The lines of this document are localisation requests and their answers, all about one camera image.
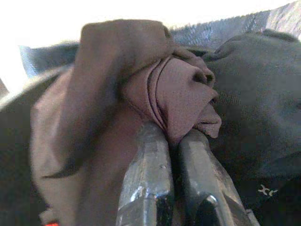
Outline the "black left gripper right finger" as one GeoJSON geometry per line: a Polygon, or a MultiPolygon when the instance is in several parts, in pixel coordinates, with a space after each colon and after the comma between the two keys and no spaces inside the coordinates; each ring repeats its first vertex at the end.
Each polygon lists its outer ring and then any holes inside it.
{"type": "Polygon", "coordinates": [[[233,181],[210,150],[204,134],[192,129],[179,144],[186,213],[192,226],[257,226],[233,181]]]}

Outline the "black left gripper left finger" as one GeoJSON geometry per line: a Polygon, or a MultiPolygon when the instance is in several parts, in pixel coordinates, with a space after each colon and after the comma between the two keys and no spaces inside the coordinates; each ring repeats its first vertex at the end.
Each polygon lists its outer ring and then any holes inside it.
{"type": "Polygon", "coordinates": [[[155,123],[145,123],[136,138],[138,151],[127,168],[116,225],[169,226],[174,184],[168,143],[155,123]]]}

